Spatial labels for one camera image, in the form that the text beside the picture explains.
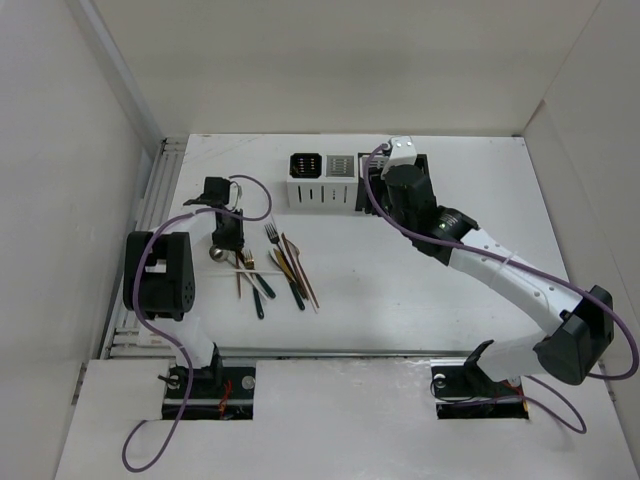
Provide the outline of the silver spoon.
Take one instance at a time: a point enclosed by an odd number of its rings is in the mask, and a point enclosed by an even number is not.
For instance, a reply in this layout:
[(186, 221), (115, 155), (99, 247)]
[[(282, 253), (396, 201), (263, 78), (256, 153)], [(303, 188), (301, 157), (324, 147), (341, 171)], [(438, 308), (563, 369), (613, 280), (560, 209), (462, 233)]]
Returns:
[(231, 252), (229, 250), (224, 250), (217, 246), (211, 246), (208, 253), (209, 257), (215, 263), (230, 265), (234, 272), (238, 272), (237, 263), (231, 258)]

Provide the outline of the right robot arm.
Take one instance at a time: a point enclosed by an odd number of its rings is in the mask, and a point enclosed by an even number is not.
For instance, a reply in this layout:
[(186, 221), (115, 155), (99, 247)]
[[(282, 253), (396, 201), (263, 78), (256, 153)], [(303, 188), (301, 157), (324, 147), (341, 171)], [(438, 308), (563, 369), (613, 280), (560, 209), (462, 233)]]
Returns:
[(500, 246), (471, 217), (438, 204), (425, 163), (367, 168), (371, 211), (394, 223), (412, 246), (484, 284), (536, 325), (508, 341), (489, 338), (463, 363), (465, 386), (487, 393), (498, 382), (548, 374), (579, 385), (612, 343), (611, 295), (599, 286), (579, 293)]

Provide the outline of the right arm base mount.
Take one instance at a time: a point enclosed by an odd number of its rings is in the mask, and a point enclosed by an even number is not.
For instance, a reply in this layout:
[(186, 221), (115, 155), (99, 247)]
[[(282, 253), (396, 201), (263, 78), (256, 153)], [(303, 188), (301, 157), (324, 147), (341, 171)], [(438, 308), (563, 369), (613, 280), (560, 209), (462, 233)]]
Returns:
[(430, 392), (439, 420), (528, 420), (520, 380), (494, 382), (476, 367), (431, 364)]

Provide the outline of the gold fork green handle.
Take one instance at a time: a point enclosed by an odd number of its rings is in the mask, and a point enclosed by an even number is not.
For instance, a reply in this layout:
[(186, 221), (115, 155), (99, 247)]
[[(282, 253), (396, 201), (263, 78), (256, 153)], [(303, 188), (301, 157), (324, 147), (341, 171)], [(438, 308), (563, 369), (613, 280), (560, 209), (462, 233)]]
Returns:
[[(243, 265), (247, 270), (253, 271), (255, 267), (255, 262), (253, 255), (248, 249), (245, 249), (242, 253), (243, 256)], [(254, 305), (256, 308), (256, 314), (259, 320), (263, 320), (265, 318), (265, 313), (262, 305), (261, 292), (257, 286), (253, 286), (253, 297), (254, 297)]]

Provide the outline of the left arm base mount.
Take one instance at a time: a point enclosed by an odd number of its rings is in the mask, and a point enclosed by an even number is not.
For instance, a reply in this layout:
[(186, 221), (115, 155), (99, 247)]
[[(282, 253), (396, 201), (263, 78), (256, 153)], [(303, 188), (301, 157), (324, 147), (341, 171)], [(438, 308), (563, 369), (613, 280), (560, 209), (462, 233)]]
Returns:
[[(186, 393), (188, 372), (173, 366), (158, 379), (166, 385), (161, 407), (163, 420), (175, 420)], [(252, 420), (256, 368), (224, 366), (194, 371), (194, 380), (182, 420), (244, 421)]]

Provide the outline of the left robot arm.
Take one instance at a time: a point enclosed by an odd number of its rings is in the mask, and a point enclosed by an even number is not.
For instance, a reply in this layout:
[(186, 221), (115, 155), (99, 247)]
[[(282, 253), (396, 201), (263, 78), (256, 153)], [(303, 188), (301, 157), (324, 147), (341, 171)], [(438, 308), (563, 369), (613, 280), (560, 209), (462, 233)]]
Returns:
[(244, 246), (239, 185), (207, 177), (203, 192), (185, 202), (189, 210), (153, 230), (134, 231), (126, 240), (123, 302), (145, 327), (166, 340), (189, 384), (201, 396), (217, 394), (224, 373), (215, 366), (216, 345), (194, 313), (196, 279), (192, 247), (203, 240), (224, 254)]

